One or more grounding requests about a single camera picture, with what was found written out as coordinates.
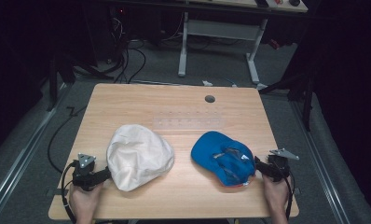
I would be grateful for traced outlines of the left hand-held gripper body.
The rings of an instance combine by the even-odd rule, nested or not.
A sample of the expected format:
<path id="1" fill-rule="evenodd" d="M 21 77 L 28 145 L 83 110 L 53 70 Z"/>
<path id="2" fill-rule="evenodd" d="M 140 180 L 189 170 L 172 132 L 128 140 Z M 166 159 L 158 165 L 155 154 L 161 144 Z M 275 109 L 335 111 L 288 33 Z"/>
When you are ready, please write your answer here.
<path id="1" fill-rule="evenodd" d="M 82 153 L 79 153 L 77 157 L 78 160 L 73 171 L 73 184 L 85 191 L 91 191 L 96 187 L 93 185 L 93 179 L 97 176 L 94 173 L 96 157 Z"/>

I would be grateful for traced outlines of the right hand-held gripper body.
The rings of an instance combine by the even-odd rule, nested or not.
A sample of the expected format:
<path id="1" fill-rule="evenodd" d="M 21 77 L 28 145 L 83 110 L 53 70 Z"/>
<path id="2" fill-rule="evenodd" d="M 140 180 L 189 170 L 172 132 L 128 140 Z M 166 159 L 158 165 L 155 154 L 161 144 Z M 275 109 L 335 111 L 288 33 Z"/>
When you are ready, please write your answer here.
<path id="1" fill-rule="evenodd" d="M 281 149 L 272 149 L 268 155 L 268 176 L 273 179 L 274 182 L 278 182 L 290 175 L 290 166 L 288 160 L 299 160 L 299 157 L 292 152 Z"/>

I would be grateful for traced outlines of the white cloth hat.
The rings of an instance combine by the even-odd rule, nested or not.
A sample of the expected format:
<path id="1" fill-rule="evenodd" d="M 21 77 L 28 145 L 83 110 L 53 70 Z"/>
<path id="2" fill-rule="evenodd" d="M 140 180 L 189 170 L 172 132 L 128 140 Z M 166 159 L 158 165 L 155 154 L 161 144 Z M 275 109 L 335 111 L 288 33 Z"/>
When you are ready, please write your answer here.
<path id="1" fill-rule="evenodd" d="M 114 132 L 106 160 L 117 188 L 132 191 L 168 173 L 174 165 L 174 150 L 145 126 L 127 124 Z"/>

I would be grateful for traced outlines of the blue baseball cap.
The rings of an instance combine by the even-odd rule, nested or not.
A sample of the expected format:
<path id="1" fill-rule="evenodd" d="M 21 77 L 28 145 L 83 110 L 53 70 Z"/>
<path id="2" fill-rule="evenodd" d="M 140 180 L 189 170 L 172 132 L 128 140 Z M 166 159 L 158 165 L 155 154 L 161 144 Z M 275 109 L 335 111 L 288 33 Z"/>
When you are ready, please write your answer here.
<path id="1" fill-rule="evenodd" d="M 243 143 L 216 131 L 199 138 L 191 149 L 191 158 L 214 173 L 225 187 L 248 185 L 255 175 L 252 151 Z"/>

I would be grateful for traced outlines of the person's right hand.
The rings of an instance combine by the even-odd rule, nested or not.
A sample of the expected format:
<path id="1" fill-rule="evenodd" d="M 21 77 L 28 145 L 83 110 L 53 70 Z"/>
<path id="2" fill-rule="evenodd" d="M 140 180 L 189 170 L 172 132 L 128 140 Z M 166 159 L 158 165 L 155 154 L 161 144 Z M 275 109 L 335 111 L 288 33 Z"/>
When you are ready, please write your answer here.
<path id="1" fill-rule="evenodd" d="M 290 178 L 274 182 L 267 175 L 262 175 L 262 177 L 264 180 L 264 192 L 271 216 L 286 217 L 285 205 L 289 198 L 288 184 Z"/>

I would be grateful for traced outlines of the person's left hand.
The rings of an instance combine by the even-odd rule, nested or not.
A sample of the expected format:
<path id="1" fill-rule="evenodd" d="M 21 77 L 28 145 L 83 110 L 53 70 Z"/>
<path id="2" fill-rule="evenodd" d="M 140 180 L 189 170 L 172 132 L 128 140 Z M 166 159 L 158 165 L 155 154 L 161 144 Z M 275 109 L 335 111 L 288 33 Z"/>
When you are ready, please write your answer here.
<path id="1" fill-rule="evenodd" d="M 78 219 L 91 220 L 99 203 L 103 184 L 97 185 L 92 191 L 72 185 L 70 187 L 70 206 Z"/>

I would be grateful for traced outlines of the black tripod stand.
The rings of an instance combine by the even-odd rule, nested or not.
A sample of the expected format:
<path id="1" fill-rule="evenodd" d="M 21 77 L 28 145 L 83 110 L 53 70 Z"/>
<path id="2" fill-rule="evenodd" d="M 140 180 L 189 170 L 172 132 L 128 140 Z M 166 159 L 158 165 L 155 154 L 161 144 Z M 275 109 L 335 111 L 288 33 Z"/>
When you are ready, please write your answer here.
<path id="1" fill-rule="evenodd" d="M 276 82 L 272 85 L 259 90 L 260 94 L 266 94 L 274 90 L 289 88 L 287 98 L 289 101 L 303 101 L 303 110 L 301 112 L 301 122 L 305 129 L 310 131 L 310 112 L 312 109 L 313 86 L 316 78 L 316 72 L 304 72 L 299 75 L 291 76 Z"/>

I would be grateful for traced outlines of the white-legged desk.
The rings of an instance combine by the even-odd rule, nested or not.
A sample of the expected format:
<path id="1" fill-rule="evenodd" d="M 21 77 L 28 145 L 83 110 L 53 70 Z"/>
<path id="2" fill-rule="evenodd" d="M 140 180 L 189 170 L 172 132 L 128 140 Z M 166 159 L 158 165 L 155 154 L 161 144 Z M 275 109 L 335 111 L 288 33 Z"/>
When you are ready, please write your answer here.
<path id="1" fill-rule="evenodd" d="M 205 3 L 209 6 L 238 7 L 239 9 L 256 9 L 258 12 L 284 12 L 290 15 L 307 13 L 309 10 L 303 0 L 185 0 L 185 4 L 188 7 L 192 3 Z M 253 25 L 190 19 L 188 13 L 185 12 L 183 14 L 182 49 L 180 52 L 178 76 L 184 77 L 186 75 L 187 39 L 191 35 L 246 40 L 254 43 L 250 48 L 250 52 L 245 54 L 245 59 L 252 82 L 259 86 L 260 80 L 255 67 L 254 57 L 266 30 L 267 23 L 267 17 L 261 19 L 258 24 Z"/>

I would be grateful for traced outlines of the metal floor rail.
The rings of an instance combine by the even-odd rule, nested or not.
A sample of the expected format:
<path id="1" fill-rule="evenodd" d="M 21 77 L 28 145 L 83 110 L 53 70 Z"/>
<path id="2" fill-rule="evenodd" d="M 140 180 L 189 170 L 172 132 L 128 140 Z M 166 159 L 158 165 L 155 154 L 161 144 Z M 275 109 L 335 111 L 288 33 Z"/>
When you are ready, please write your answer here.
<path id="1" fill-rule="evenodd" d="M 312 164 L 315 168 L 316 174 L 322 185 L 325 198 L 331 207 L 331 210 L 337 221 L 337 224 L 350 224 L 349 217 L 339 198 L 337 188 L 334 186 L 334 183 L 330 175 L 328 174 L 323 159 L 319 153 L 317 145 L 315 144 L 310 131 L 307 130 L 306 125 L 303 122 L 300 106 L 298 105 L 297 102 L 290 102 L 290 106 L 293 112 L 295 113 L 297 123 L 299 124 L 300 129 L 306 139 Z"/>
<path id="2" fill-rule="evenodd" d="M 44 96 L 16 125 L 0 147 L 0 218 L 48 217 L 57 192 L 59 170 L 64 166 L 73 144 L 69 106 L 73 87 L 61 84 L 59 102 L 48 111 Z"/>

